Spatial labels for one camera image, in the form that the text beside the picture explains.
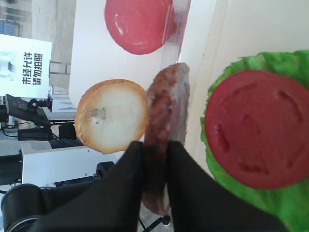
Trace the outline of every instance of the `toasted bun half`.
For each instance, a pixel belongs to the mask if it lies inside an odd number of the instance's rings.
[[[102,153],[126,150],[143,136],[146,123],[145,90],[124,79],[92,86],[83,95],[75,116],[77,137]]]

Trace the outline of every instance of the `green lettuce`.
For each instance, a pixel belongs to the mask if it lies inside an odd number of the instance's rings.
[[[262,52],[231,63],[208,90],[209,101],[217,86],[229,76],[245,70],[263,70],[288,76],[309,89],[309,50]],[[201,118],[201,140],[206,145],[206,162],[217,182],[256,207],[277,215],[291,232],[309,232],[309,178],[295,185],[276,190],[247,187],[232,178],[217,162],[207,143]]]

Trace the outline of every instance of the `robotic arm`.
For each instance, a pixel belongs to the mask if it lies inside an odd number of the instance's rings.
[[[170,142],[167,165],[176,232],[287,232],[278,218],[216,183],[179,142]],[[142,143],[132,142],[118,163],[94,183],[48,191],[27,185],[22,198],[18,189],[23,185],[18,186],[1,202],[5,232],[135,232],[143,168]]]

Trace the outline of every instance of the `tomato slice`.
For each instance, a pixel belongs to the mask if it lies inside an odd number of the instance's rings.
[[[219,164],[256,189],[277,189],[309,176],[309,91],[297,81],[248,70],[210,97],[207,141]]]
[[[107,29],[126,51],[149,54],[163,46],[165,23],[172,4],[173,0],[107,0]]]

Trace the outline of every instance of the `white sign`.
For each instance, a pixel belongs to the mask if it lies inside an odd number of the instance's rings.
[[[52,43],[0,35],[0,96],[46,98]]]

